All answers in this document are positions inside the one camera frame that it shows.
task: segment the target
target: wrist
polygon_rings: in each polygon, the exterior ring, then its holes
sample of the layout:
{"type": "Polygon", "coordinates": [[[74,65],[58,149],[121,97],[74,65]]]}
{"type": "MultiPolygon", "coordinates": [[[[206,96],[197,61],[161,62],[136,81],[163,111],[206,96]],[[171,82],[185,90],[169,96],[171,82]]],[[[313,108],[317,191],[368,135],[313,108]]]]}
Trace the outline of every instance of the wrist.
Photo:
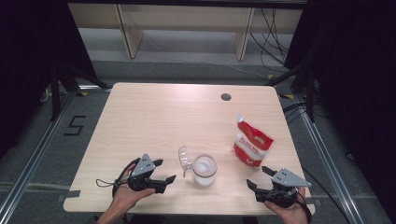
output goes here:
{"type": "Polygon", "coordinates": [[[281,217],[284,224],[309,224],[306,218],[281,217]]]}
{"type": "Polygon", "coordinates": [[[113,224],[116,223],[125,213],[122,209],[115,207],[114,204],[111,204],[107,210],[101,215],[99,220],[96,222],[97,224],[113,224]]]}

